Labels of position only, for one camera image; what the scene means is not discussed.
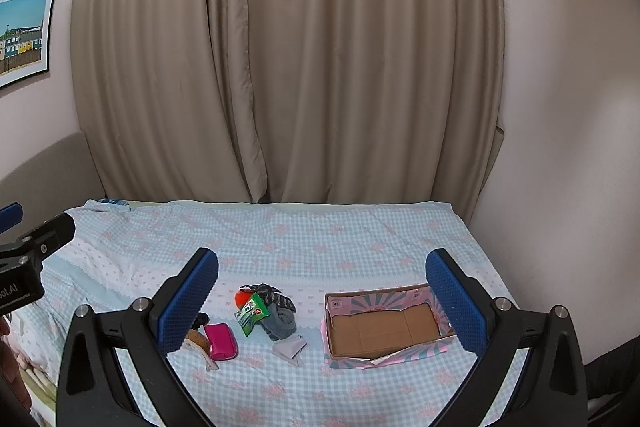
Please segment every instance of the metal screw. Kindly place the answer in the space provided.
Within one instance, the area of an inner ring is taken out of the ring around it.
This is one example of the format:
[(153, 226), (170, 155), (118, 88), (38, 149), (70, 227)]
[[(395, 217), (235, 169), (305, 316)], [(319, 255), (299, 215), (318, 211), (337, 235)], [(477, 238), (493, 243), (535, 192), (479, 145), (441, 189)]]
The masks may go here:
[(76, 317), (86, 317), (89, 313), (89, 306), (87, 304), (82, 304), (76, 308)]
[(569, 315), (569, 311), (564, 306), (556, 306), (554, 308), (554, 313), (561, 319), (564, 319)]
[(511, 309), (511, 301), (507, 297), (498, 297), (495, 299), (495, 306), (503, 312), (507, 312)]
[(139, 297), (138, 299), (134, 300), (133, 304), (131, 305), (131, 307), (135, 309), (135, 311), (137, 312), (146, 310), (148, 306), (149, 306), (149, 299), (146, 299), (145, 297)]

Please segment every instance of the orange ball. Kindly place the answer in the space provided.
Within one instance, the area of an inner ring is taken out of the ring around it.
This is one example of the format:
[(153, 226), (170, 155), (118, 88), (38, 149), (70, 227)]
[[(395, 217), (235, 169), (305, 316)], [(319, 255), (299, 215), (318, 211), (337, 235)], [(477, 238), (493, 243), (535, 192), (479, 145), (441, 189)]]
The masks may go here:
[(236, 292), (236, 296), (234, 297), (234, 299), (236, 300), (236, 306), (238, 306), (238, 309), (242, 308), (242, 306), (244, 306), (245, 304), (247, 304), (247, 302), (249, 302), (251, 295), (252, 294), (249, 292), (242, 292), (242, 291)]

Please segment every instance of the pink wall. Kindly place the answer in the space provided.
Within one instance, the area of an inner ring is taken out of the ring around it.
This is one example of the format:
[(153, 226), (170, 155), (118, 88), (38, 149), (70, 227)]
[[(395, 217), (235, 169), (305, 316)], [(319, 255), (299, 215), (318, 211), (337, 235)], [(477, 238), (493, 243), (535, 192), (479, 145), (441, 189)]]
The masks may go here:
[(470, 229), (586, 362), (640, 333), (640, 0), (505, 0), (504, 143)]
[(77, 132), (69, 44), (71, 0), (54, 0), (50, 71), (0, 90), (0, 178)]

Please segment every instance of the pink wallet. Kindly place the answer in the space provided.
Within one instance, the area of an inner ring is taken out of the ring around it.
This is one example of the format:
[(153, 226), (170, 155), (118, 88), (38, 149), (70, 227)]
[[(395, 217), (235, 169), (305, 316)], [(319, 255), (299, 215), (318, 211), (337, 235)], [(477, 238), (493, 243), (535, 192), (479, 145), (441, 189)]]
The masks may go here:
[(211, 360), (230, 360), (238, 355), (238, 344), (228, 325), (204, 326), (204, 332), (211, 343)]

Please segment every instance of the green snack packet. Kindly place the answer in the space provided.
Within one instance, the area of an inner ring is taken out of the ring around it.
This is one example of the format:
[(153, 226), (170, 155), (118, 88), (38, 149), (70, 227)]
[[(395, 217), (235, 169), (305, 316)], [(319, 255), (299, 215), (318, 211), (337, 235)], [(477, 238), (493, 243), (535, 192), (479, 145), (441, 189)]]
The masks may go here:
[(246, 337), (254, 330), (257, 321), (269, 315), (267, 306), (264, 305), (264, 301), (257, 293), (251, 295), (251, 298), (242, 306), (239, 312), (234, 313), (234, 317), (236, 317)]

